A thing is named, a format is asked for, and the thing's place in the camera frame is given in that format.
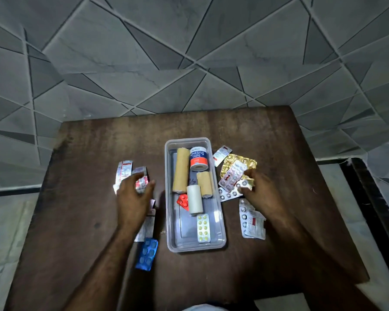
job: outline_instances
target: adhesive tape roll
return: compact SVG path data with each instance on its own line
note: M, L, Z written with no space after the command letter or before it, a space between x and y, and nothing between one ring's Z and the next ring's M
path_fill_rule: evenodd
M187 200L189 201L189 213L192 216L203 213L202 194L199 185L195 184L187 187Z
M174 172L173 192L186 193L189 179L189 155L187 148L177 149L176 170Z
M212 191L212 183L210 182L210 172L209 171L198 172L196 176L197 176L197 183L200 186L202 197L205 198L212 197L213 191Z
M207 150L202 146L193 147L190 150L190 170L205 171L207 166Z

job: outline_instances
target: wooden table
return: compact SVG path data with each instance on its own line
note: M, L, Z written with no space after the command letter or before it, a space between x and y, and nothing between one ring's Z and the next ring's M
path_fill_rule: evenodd
M58 135L35 215L7 301L8 310L58 310L116 227L112 188L118 162L147 166L160 205L151 272L129 259L127 309L181 310L194 304L233 303L299 292L288 261L267 240L244 239L238 199L222 204L227 243L218 251L174 254L167 248L164 144L208 137L258 161L280 188L291 212L358 282L367 272L289 107L202 111L65 122Z

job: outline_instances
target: adhesive tape label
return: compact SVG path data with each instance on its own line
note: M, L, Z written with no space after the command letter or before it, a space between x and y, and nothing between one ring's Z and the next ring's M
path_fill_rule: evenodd
M207 169L207 150L197 146L190 150L190 169L194 171L204 171Z

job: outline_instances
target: blue blister pack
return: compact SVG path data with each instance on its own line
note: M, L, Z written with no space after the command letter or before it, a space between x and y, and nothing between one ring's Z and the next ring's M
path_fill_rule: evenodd
M137 260L136 268L149 271L153 265L154 256L156 256L158 241L153 238L145 238L140 256Z

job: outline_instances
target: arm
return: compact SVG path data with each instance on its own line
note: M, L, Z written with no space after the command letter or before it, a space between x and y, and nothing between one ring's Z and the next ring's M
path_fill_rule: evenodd
M281 244L289 252L293 270L310 308L379 310L287 210L271 180L255 169L247 170L245 174L254 178L255 190L243 188L241 191L270 221Z
M121 182L117 192L117 229L63 310L116 309L128 254L147 215L155 185L150 181L145 193L138 194L135 182L141 177L143 173L137 173Z

